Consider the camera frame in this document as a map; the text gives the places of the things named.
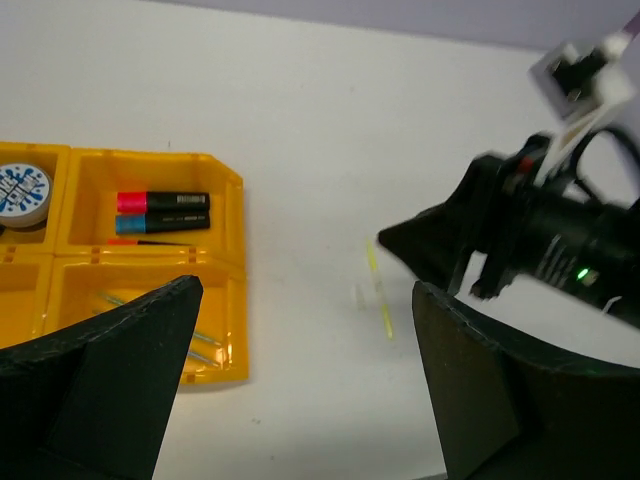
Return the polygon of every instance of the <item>white wall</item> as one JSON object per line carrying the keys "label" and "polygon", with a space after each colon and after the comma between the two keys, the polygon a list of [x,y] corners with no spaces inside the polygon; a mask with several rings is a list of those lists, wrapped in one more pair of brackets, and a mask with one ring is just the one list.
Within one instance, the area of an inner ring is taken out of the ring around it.
{"label": "white wall", "polygon": [[[638,0],[158,0],[547,49],[620,28]],[[640,84],[640,42],[626,60]],[[640,99],[623,121],[640,135]]]}

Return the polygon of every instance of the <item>white table surface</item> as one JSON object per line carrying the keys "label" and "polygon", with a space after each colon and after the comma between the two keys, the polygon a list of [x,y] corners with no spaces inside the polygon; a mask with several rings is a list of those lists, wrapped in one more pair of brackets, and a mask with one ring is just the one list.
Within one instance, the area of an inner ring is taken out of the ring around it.
{"label": "white table surface", "polygon": [[[445,199],[475,155],[515,151],[554,126],[526,75],[537,53],[132,0],[4,1],[0,40],[0,138],[170,144],[245,178],[251,380],[180,389],[156,479],[444,470],[412,279],[379,253],[390,342],[365,239]],[[613,157],[598,143],[587,173],[630,200]],[[472,303],[564,348],[640,366],[637,331],[533,282]]]}

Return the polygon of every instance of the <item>blue and white pattern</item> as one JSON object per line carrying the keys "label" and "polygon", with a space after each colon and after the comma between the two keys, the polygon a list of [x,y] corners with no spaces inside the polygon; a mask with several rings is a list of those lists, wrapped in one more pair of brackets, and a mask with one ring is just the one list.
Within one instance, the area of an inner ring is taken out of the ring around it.
{"label": "blue and white pattern", "polygon": [[0,218],[29,215],[48,204],[51,185],[46,173],[33,165],[0,166]]}

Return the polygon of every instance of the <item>yellow stick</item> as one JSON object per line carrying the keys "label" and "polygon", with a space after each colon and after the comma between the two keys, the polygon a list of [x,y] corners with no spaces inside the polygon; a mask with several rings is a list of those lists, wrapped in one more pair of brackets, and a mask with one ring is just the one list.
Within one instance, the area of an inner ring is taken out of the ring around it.
{"label": "yellow stick", "polygon": [[387,305],[387,296],[384,293],[384,287],[382,286],[382,278],[378,271],[378,261],[376,260],[375,250],[370,240],[367,240],[367,257],[369,259],[369,269],[371,270],[371,278],[373,279],[373,287],[378,296],[378,302],[380,303],[380,310],[382,311],[382,320],[384,320],[384,328],[387,331],[387,337],[389,340],[393,340],[393,323],[391,322],[391,315],[389,314],[389,307]]}

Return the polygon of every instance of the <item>black cable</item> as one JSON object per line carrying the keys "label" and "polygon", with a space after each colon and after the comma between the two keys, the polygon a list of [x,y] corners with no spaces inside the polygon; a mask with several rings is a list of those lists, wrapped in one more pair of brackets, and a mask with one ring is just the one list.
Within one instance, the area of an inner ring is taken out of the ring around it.
{"label": "black cable", "polygon": [[[574,183],[578,186],[584,193],[586,193],[592,202],[603,204],[603,200],[599,195],[596,194],[596,190],[590,185],[590,182],[586,180],[585,177],[582,177],[578,173],[578,164],[582,159],[582,155],[584,151],[587,149],[591,141],[598,136],[600,133],[608,133],[613,138],[615,138],[618,143],[623,147],[623,149],[627,152],[629,158],[633,161],[634,165],[640,172],[640,148],[636,143],[635,139],[627,130],[618,125],[607,125],[606,127],[599,128],[592,132],[589,132],[585,137],[580,140],[576,148],[573,149],[571,155],[569,155],[568,159],[568,170],[574,176]],[[631,206],[632,210],[640,209],[640,198],[634,202]]]}

